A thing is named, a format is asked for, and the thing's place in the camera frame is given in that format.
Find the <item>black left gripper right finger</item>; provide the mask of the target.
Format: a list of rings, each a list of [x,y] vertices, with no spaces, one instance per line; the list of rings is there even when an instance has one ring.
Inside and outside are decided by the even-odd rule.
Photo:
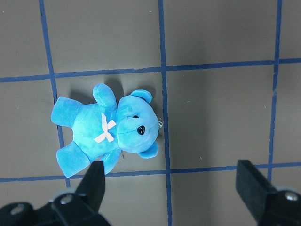
[[[237,162],[236,190],[255,221],[282,221],[280,191],[249,160]]]

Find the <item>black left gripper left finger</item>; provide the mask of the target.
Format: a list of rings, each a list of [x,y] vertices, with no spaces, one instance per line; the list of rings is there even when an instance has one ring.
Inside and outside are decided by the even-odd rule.
[[[94,161],[75,190],[75,194],[98,212],[105,193],[105,174],[102,161]]]

